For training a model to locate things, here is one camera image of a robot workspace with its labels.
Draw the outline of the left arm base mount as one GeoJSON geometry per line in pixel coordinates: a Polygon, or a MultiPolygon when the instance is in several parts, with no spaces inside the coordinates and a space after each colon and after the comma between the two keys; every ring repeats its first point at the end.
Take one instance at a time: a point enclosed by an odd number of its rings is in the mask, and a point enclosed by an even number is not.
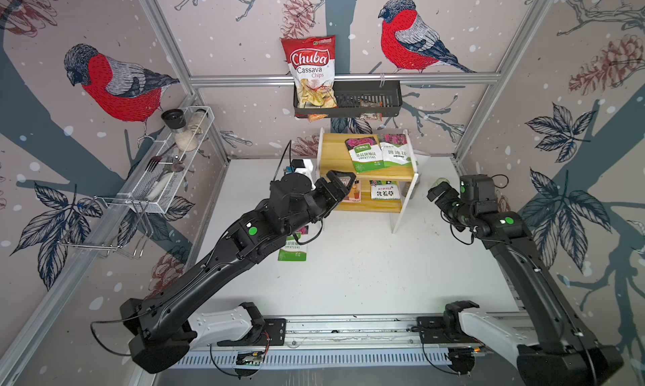
{"type": "Polygon", "coordinates": [[[273,347],[285,343],[287,320],[264,317],[253,302],[240,304],[234,310],[233,320],[240,324],[217,340],[218,347],[273,347]]]}

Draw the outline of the white mimosa seed bag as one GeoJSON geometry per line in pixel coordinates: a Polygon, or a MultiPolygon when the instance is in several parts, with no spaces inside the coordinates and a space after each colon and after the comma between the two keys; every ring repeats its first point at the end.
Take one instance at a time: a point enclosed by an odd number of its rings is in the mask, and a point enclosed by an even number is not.
{"type": "Polygon", "coordinates": [[[412,157],[405,134],[380,134],[378,141],[386,168],[412,165],[412,157]]]}

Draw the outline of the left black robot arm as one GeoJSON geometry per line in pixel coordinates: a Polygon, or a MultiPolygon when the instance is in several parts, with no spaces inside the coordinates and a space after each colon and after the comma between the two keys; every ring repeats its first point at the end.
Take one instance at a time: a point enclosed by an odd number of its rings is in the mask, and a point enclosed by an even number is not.
{"type": "Polygon", "coordinates": [[[349,194],[355,175],[330,170],[316,182],[290,173],[270,182],[270,196],[231,224],[211,253],[165,290],[120,307],[133,334],[134,363],[157,374],[180,361],[198,338],[189,318],[223,286],[283,248],[304,226],[324,220],[349,194]]]}

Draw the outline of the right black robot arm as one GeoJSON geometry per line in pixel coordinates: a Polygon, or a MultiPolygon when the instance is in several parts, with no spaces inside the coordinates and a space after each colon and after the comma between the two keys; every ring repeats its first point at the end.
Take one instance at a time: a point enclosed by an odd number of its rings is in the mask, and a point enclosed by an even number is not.
{"type": "Polygon", "coordinates": [[[504,357],[527,385],[602,385],[624,365],[614,346],[601,344],[574,313],[539,255],[537,236],[515,212],[501,212],[492,178],[460,177],[460,187],[439,182],[428,199],[451,229],[469,231],[502,266],[533,324],[523,336],[469,300],[448,304],[447,337],[467,336],[504,357]]]}

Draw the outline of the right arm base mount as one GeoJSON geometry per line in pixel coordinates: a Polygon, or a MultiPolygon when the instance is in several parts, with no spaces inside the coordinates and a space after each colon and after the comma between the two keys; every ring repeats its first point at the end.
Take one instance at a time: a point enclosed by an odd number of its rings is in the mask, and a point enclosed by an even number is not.
{"type": "Polygon", "coordinates": [[[471,300],[458,300],[445,305],[442,315],[418,316],[416,325],[410,329],[420,335],[423,344],[478,343],[467,335],[460,325],[459,314],[466,309],[479,308],[471,300]]]}

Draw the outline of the green seed bag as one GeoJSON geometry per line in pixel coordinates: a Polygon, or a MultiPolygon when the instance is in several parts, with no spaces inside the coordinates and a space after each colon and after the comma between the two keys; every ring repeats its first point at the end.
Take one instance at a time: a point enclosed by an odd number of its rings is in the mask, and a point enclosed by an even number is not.
{"type": "Polygon", "coordinates": [[[384,169],[381,146],[373,136],[353,137],[345,141],[349,157],[357,174],[384,169]]]}
{"type": "Polygon", "coordinates": [[[287,243],[278,251],[278,260],[280,262],[305,262],[307,260],[307,245],[305,241],[309,239],[308,226],[296,232],[298,241],[294,236],[287,238],[287,243]]]}

